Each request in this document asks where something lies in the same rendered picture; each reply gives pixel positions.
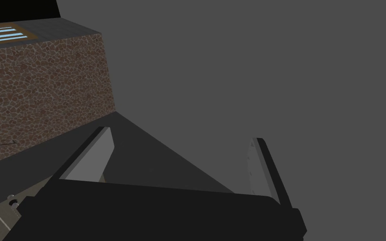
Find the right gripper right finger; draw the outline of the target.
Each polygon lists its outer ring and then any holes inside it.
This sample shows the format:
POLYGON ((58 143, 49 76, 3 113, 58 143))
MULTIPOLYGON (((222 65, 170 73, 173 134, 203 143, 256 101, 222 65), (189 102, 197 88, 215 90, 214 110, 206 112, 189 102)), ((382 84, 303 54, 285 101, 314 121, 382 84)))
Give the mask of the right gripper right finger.
POLYGON ((268 196, 281 206, 292 208, 287 191, 263 138, 251 138, 247 151, 251 193, 268 196))

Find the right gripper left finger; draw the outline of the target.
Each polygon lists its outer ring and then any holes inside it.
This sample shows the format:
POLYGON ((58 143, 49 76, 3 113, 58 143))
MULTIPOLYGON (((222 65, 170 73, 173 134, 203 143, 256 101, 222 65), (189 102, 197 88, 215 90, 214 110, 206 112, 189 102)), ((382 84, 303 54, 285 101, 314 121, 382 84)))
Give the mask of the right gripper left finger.
POLYGON ((99 126, 55 173, 55 179, 99 182, 115 144, 110 127, 99 126))

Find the window with brown frame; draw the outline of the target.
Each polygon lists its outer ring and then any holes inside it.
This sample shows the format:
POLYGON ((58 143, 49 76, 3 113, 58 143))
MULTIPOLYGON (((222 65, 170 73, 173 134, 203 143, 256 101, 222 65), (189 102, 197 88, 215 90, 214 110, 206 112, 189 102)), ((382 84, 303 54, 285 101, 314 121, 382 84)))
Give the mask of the window with brown frame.
POLYGON ((36 34, 15 23, 0 23, 0 44, 38 39, 36 34))

